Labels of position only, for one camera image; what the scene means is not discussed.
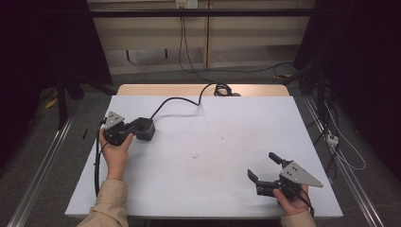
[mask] person's right hand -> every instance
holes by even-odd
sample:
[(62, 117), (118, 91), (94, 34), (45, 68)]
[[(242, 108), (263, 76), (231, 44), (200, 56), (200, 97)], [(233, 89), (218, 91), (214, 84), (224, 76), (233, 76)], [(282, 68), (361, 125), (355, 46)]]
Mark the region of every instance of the person's right hand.
[[(303, 184), (302, 189), (305, 192), (301, 190), (300, 196), (307, 201), (307, 185)], [(274, 189), (273, 194), (283, 207), (285, 216), (297, 215), (309, 210), (308, 205), (301, 201), (298, 197), (294, 197), (291, 201), (289, 201), (279, 189)]]

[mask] black curtain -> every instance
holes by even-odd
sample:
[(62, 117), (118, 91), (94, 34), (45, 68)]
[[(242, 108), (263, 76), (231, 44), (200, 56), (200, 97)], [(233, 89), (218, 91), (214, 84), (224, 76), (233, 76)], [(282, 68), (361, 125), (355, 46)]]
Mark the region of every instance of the black curtain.
[(55, 87), (59, 75), (70, 86), (112, 79), (86, 0), (0, 2), (2, 165), (24, 136), (39, 93)]

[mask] person's left hand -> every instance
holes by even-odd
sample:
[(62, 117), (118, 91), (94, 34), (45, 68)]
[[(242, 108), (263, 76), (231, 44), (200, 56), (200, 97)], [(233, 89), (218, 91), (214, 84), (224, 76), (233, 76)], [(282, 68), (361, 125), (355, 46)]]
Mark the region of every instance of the person's left hand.
[(133, 140), (133, 134), (130, 133), (124, 143), (119, 147), (109, 144), (104, 138), (104, 129), (100, 130), (99, 142), (103, 148), (103, 157), (108, 167), (107, 180), (122, 181), (124, 178), (125, 166), (128, 160), (128, 148)]

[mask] black cable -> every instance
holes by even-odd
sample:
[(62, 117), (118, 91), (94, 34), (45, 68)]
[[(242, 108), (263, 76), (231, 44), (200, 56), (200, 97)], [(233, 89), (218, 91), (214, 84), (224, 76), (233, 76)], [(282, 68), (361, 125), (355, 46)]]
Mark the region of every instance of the black cable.
[[(189, 61), (189, 65), (191, 66), (192, 71), (184, 69), (182, 62), (181, 62), (181, 52), (182, 52), (182, 48), (183, 48), (183, 39), (185, 42), (185, 49), (186, 49), (186, 57), (188, 58)], [(191, 59), (189, 58), (189, 52), (188, 52), (188, 44), (186, 41), (186, 27), (185, 27), (185, 19), (183, 17), (181, 17), (181, 41), (180, 41), (180, 51), (179, 51), (179, 62), (180, 62), (180, 67), (183, 69), (184, 72), (187, 73), (195, 73), (198, 78), (206, 80), (208, 82), (215, 82), (212, 81), (210, 79), (205, 79), (203, 78), (201, 75), (199, 75), (198, 73), (200, 72), (229, 72), (229, 73), (257, 73), (257, 72), (263, 72), (263, 71), (267, 71), (270, 69), (274, 70), (274, 81), (272, 83), (275, 82), (277, 75), (275, 74), (275, 68), (277, 66), (283, 65), (283, 64), (292, 64), (292, 62), (281, 62), (281, 63), (277, 63), (274, 66), (270, 66), (267, 68), (263, 68), (263, 69), (256, 69), (256, 70), (250, 70), (250, 71), (241, 71), (241, 70), (230, 70), (230, 69), (202, 69), (202, 70), (195, 70), (195, 68), (192, 65)]]
[(95, 155), (95, 193), (96, 196), (99, 193), (99, 169), (100, 169), (100, 155), (101, 151), (103, 150), (104, 145), (101, 150), (99, 150), (99, 135), (100, 135), (100, 128), (103, 124), (106, 123), (106, 118), (99, 122), (96, 132), (96, 155)]
[[(184, 68), (183, 68), (183, 65), (182, 65), (182, 63), (181, 63), (181, 50), (182, 50), (182, 48), (183, 48), (183, 38), (184, 38), (184, 41), (185, 41), (186, 57), (188, 58), (189, 65), (191, 66), (192, 71), (188, 71), (188, 70), (184, 69)], [(194, 67), (192, 66), (191, 59), (189, 58), (188, 43), (187, 43), (187, 41), (186, 41), (185, 19), (184, 19), (183, 17), (181, 17), (181, 41), (180, 41), (179, 62), (180, 62), (181, 68), (182, 68), (185, 72), (187, 72), (187, 73), (195, 73), (195, 75), (197, 75), (197, 77), (200, 78), (200, 79), (203, 79), (203, 80), (208, 81), (208, 82), (214, 82), (214, 81), (211, 80), (211, 79), (206, 79), (206, 78), (202, 77), (201, 75), (199, 75), (199, 73), (198, 73), (198, 72), (194, 69)]]
[(196, 105), (196, 106), (200, 106), (200, 104), (201, 104), (201, 97), (202, 97), (202, 95), (203, 95), (204, 90), (206, 90), (206, 88), (208, 88), (209, 86), (211, 86), (211, 85), (213, 85), (213, 84), (216, 84), (215, 96), (218, 96), (218, 94), (220, 94), (220, 96), (226, 96), (226, 95), (223, 95), (222, 93), (220, 93), (220, 92), (218, 91), (218, 90), (220, 90), (220, 89), (222, 89), (222, 88), (226, 89), (227, 94), (231, 94), (231, 95), (232, 95), (232, 93), (231, 93), (231, 88), (230, 88), (227, 84), (225, 84), (225, 83), (220, 83), (220, 82), (209, 83), (209, 84), (207, 84), (207, 85), (201, 90), (201, 92), (200, 92), (200, 97), (199, 97), (199, 99), (198, 99), (198, 103), (196, 103), (196, 102), (194, 102), (194, 101), (192, 101), (192, 100), (190, 100), (190, 99), (187, 99), (187, 98), (185, 98), (185, 97), (178, 97), (178, 96), (170, 97), (170, 98), (166, 99), (166, 100), (159, 106), (159, 108), (154, 112), (154, 114), (150, 117), (150, 119), (153, 119), (153, 117), (160, 111), (160, 109), (162, 109), (162, 107), (163, 107), (169, 100), (179, 99), (179, 100), (184, 100), (184, 101), (190, 102), (190, 103), (192, 103), (192, 104), (194, 104), (194, 105)]

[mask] wrist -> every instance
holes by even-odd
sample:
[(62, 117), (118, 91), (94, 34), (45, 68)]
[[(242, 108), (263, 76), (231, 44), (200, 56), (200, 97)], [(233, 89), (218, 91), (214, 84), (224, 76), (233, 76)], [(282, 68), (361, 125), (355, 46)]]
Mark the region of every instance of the wrist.
[(114, 169), (109, 169), (109, 172), (107, 174), (107, 180), (118, 180), (118, 181), (123, 181), (124, 179), (124, 167), (122, 168), (114, 168)]

